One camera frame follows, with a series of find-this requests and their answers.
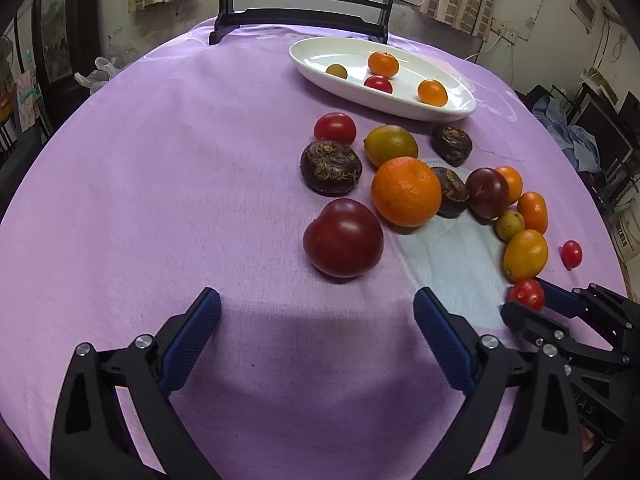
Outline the tiny red cherry tomato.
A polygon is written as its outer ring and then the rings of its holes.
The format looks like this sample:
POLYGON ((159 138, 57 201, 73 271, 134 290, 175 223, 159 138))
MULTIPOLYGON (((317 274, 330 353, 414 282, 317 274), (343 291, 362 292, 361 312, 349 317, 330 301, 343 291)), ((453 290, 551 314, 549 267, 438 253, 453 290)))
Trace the tiny red cherry tomato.
POLYGON ((560 256, 567 270, 574 270, 582 264, 582 246, 576 240, 567 240, 560 248, 560 256))

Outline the yellow-orange oval tomato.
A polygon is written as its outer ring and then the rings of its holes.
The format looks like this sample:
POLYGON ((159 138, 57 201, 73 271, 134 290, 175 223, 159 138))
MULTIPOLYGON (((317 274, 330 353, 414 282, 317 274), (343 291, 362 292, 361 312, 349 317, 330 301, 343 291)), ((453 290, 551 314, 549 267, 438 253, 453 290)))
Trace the yellow-orange oval tomato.
POLYGON ((536 278, 544 270, 548 257, 549 247, 544 236, 535 230, 524 230, 506 244, 502 270, 510 282, 536 278))

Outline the small orange tomato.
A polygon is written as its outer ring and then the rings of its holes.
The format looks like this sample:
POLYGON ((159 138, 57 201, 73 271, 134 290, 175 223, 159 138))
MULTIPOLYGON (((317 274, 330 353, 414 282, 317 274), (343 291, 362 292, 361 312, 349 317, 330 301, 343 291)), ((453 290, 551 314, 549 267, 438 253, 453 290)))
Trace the small orange tomato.
POLYGON ((442 107, 448 103, 446 88, 437 80, 425 79, 418 85, 418 98, 423 104, 442 107))

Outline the small mandarin orange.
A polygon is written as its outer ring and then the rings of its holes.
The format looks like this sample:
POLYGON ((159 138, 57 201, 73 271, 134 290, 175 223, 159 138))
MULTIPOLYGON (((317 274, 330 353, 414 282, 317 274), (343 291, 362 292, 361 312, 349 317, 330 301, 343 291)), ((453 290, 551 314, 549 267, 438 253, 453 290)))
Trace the small mandarin orange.
POLYGON ((393 78, 399 72, 398 59, 388 52, 371 53, 367 63, 372 75, 393 78))

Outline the small green-yellow fruit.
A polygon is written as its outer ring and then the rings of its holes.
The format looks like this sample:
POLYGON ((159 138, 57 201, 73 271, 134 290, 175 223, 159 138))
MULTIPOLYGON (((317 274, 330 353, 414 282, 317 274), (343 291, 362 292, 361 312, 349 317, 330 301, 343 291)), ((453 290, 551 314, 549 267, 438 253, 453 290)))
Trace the small green-yellow fruit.
POLYGON ((348 73, 346 68, 341 64, 331 64, 326 68, 326 73, 341 79, 347 79, 348 73))

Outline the small green fruit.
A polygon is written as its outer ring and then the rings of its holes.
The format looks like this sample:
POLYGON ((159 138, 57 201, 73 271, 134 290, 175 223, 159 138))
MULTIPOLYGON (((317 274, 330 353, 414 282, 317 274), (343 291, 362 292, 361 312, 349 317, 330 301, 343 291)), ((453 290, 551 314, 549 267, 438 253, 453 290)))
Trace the small green fruit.
POLYGON ((507 209, 495 222, 495 232, 505 243, 524 230, 525 219, 514 209, 507 209))

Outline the oval orange tomato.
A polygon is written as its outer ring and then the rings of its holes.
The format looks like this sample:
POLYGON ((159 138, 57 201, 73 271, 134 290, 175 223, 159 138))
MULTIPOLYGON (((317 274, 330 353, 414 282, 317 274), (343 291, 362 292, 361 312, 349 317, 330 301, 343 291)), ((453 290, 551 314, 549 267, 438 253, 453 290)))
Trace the oval orange tomato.
POLYGON ((548 230, 548 209, 544 198, 537 192, 521 195, 516 209, 525 220, 525 229, 544 234, 548 230))

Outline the small orange kumquat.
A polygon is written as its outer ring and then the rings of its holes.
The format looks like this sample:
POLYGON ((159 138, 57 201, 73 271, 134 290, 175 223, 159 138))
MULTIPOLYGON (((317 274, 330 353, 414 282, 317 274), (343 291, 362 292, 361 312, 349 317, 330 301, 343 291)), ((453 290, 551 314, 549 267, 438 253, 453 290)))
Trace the small orange kumquat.
POLYGON ((523 193, 523 179, 521 175, 510 166, 499 166, 495 170, 506 180, 509 191, 509 204, 515 204, 523 193))

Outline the dark purple plum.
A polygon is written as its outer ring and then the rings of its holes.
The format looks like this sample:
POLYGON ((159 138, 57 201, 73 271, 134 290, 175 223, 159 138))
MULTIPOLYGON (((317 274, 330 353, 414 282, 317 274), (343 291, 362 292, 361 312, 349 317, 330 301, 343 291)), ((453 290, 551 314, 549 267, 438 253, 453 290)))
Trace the dark purple plum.
POLYGON ((478 168, 465 181, 469 208, 484 220, 495 219, 509 207, 509 187, 497 170, 478 168))

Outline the blue clothes pile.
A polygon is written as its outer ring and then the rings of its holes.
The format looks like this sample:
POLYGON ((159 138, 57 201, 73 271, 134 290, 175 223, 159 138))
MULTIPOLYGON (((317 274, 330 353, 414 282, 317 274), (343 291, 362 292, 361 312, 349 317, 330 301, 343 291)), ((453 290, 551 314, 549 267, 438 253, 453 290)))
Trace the blue clothes pile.
POLYGON ((551 96, 542 96, 534 104, 533 115, 577 172, 597 174, 600 171, 596 138, 581 126, 570 125, 558 101, 551 96))

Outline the large orange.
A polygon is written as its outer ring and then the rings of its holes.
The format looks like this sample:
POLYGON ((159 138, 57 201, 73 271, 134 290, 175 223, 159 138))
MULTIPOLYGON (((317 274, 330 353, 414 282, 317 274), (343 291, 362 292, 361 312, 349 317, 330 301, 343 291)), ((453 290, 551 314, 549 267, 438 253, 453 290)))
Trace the large orange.
POLYGON ((402 156, 384 162, 371 183, 371 200, 378 213, 394 226, 420 228, 442 204, 439 178, 422 160, 402 156))

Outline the dark wrinkled passion fruit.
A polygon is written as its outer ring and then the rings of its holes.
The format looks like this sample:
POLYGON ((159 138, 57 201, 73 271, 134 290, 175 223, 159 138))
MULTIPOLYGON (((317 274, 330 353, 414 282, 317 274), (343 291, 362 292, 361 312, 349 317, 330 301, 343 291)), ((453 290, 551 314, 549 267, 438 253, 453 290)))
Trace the dark wrinkled passion fruit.
POLYGON ((473 142, 459 127, 437 125, 431 133, 431 144, 435 153, 447 164, 461 166, 471 155, 473 142))

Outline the large dark red plum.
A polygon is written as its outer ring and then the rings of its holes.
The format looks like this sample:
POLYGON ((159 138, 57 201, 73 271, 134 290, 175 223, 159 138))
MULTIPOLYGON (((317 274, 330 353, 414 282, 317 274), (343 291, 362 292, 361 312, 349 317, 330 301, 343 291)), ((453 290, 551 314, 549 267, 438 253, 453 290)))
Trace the large dark red plum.
POLYGON ((356 278, 372 270, 384 250, 382 226, 369 208, 350 198, 329 202, 303 235, 310 263, 332 278, 356 278))

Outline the yellow-green lemon fruit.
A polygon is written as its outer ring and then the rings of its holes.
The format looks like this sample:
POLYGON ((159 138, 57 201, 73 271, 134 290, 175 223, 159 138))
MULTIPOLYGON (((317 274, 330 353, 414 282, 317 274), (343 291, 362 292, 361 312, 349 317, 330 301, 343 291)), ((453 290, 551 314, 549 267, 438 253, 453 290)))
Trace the yellow-green lemon fruit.
POLYGON ((419 155, 416 139, 405 128, 395 125, 379 126, 371 130, 363 140, 363 147, 375 168, 393 158, 417 158, 419 155))

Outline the large dark passion fruit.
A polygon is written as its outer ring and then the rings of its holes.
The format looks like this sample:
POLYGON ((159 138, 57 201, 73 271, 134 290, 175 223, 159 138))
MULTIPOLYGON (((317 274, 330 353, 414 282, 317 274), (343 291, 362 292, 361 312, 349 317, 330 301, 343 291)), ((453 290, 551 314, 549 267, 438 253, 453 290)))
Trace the large dark passion fruit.
POLYGON ((362 162, 346 144, 323 140, 308 144, 300 156, 303 180, 317 194, 329 197, 345 196, 356 188, 362 162))

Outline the purple tablecloth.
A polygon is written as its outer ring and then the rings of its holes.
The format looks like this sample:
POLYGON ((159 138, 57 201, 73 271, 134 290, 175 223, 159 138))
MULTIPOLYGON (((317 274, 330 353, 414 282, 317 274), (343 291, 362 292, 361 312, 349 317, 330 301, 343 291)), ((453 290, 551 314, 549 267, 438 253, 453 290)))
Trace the purple tablecloth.
POLYGON ((508 339, 502 244, 469 214, 386 229, 369 273, 329 281, 302 239, 326 199, 299 159, 314 123, 386 118, 288 55, 303 29, 204 22, 127 67, 58 129, 1 222, 1 413, 41 469, 76 346, 128 346, 205 287, 222 318, 171 402, 227 479, 409 479, 462 395, 412 316, 431 287, 508 339))

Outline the white oval plate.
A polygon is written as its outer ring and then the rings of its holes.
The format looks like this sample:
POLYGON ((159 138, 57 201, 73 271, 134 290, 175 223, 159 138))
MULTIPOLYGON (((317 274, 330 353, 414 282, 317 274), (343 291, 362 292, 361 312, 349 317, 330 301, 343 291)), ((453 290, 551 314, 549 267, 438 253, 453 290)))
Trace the white oval plate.
POLYGON ((386 44, 314 37, 292 44, 288 54, 307 80, 371 110, 420 122, 456 122, 476 110, 476 99, 459 76, 386 44))

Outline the white plastic bag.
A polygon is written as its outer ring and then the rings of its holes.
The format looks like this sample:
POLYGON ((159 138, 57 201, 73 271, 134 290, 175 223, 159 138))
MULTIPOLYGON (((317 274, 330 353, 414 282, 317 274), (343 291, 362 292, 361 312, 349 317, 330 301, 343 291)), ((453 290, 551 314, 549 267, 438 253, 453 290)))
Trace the white plastic bag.
POLYGON ((108 58, 98 56, 94 60, 94 70, 89 75, 74 73, 74 78, 82 88, 88 89, 90 94, 95 94, 121 71, 108 58))

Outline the wall power socket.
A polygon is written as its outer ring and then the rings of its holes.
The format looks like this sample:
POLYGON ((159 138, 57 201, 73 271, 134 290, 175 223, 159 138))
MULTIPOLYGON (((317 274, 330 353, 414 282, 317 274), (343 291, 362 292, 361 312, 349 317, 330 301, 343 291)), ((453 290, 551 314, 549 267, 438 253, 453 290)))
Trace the wall power socket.
POLYGON ((516 28, 497 20, 491 21, 490 30, 511 46, 515 46, 520 39, 520 33, 516 28))

